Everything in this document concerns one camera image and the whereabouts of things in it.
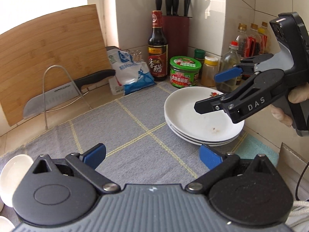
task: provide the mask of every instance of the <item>small white bowl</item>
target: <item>small white bowl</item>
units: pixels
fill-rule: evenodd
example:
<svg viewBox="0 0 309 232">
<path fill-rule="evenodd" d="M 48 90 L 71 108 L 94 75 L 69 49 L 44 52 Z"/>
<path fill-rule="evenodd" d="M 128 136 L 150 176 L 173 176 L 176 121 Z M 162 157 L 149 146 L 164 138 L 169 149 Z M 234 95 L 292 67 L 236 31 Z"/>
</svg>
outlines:
<svg viewBox="0 0 309 232">
<path fill-rule="evenodd" d="M 5 205 L 13 207 L 13 194 L 32 164 L 33 159 L 26 154 L 16 155 L 5 164 L 0 174 L 0 197 Z"/>
<path fill-rule="evenodd" d="M 4 216 L 0 216 L 0 231 L 1 232 L 11 232 L 15 226 L 10 222 L 9 219 Z"/>
</svg>

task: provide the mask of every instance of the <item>spice jar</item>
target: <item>spice jar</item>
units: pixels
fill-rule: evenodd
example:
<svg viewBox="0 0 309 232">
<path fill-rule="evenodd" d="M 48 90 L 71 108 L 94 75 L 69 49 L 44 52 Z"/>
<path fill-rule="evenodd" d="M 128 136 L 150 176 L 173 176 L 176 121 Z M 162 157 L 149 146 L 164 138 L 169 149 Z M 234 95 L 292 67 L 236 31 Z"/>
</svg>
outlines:
<svg viewBox="0 0 309 232">
<path fill-rule="evenodd" d="M 200 83 L 207 87 L 214 87 L 216 85 L 214 81 L 215 74 L 218 73 L 219 59 L 216 57 L 205 56 L 202 79 Z"/>
</svg>

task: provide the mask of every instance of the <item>gloved hand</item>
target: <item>gloved hand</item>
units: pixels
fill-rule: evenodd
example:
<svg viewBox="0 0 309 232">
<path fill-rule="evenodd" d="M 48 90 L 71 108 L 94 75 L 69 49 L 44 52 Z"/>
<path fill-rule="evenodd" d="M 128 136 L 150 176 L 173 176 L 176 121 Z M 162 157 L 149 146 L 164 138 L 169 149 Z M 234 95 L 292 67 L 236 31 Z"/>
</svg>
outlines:
<svg viewBox="0 0 309 232">
<path fill-rule="evenodd" d="M 309 99 L 309 84 L 305 83 L 303 85 L 295 87 L 289 93 L 288 99 L 293 104 L 297 104 Z M 271 105 L 271 113 L 277 120 L 279 120 L 286 126 L 290 127 L 292 125 L 293 123 L 292 119 L 289 116 L 287 116 L 282 109 Z"/>
</svg>

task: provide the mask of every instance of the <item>knife rack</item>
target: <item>knife rack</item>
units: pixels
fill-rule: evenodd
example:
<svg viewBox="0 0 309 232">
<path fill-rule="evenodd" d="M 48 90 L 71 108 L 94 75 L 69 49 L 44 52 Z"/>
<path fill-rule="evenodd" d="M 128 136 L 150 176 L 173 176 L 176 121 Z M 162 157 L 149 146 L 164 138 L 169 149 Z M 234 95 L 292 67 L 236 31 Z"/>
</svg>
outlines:
<svg viewBox="0 0 309 232">
<path fill-rule="evenodd" d="M 74 85 L 74 88 L 75 90 L 78 92 L 79 94 L 79 97 L 77 99 L 75 99 L 74 101 L 72 101 L 71 103 L 67 104 L 67 105 L 64 105 L 62 107 L 59 107 L 59 108 L 56 108 L 56 109 L 53 109 L 53 110 L 49 110 L 49 111 L 46 111 L 46 101 L 45 101 L 45 77 L 46 77 L 46 74 L 47 72 L 52 69 L 52 68 L 61 68 L 64 70 L 64 72 L 66 73 L 66 75 L 68 76 L 68 78 L 71 80 L 71 82 L 73 83 Z M 89 103 L 86 101 L 86 99 L 84 98 L 84 95 L 86 95 L 89 91 L 87 91 L 86 93 L 82 94 L 81 91 L 77 88 L 74 80 L 72 79 L 72 77 L 70 76 L 70 74 L 68 73 L 68 71 L 61 65 L 53 65 L 53 66 L 50 66 L 46 69 L 46 71 L 44 72 L 44 75 L 43 75 L 43 83 L 42 83 L 42 95 L 43 95 L 43 105 L 44 105 L 44 118 L 45 118 L 45 130 L 48 130 L 48 125 L 47 125 L 47 117 L 46 117 L 46 113 L 47 112 L 53 112 L 53 111 L 56 111 L 56 110 L 60 110 L 62 108 L 65 108 L 71 104 L 73 104 L 74 102 L 76 102 L 77 100 L 79 100 L 80 98 L 82 98 L 85 103 L 88 105 L 89 109 L 91 110 L 92 107 L 89 105 Z"/>
</svg>

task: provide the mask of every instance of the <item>blue gripper pad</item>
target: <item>blue gripper pad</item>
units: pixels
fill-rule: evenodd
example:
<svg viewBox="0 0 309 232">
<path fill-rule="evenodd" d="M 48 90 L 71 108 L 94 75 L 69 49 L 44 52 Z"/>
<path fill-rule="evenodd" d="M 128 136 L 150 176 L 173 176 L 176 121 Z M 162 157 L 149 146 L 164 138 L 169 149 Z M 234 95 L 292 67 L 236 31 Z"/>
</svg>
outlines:
<svg viewBox="0 0 309 232">
<path fill-rule="evenodd" d="M 92 169 L 96 169 L 105 157 L 106 147 L 102 143 L 95 145 L 93 148 L 90 148 L 87 152 L 80 156 L 82 161 Z"/>
<path fill-rule="evenodd" d="M 223 157 L 213 152 L 208 146 L 201 145 L 200 160 L 211 170 L 222 163 Z"/>
</svg>

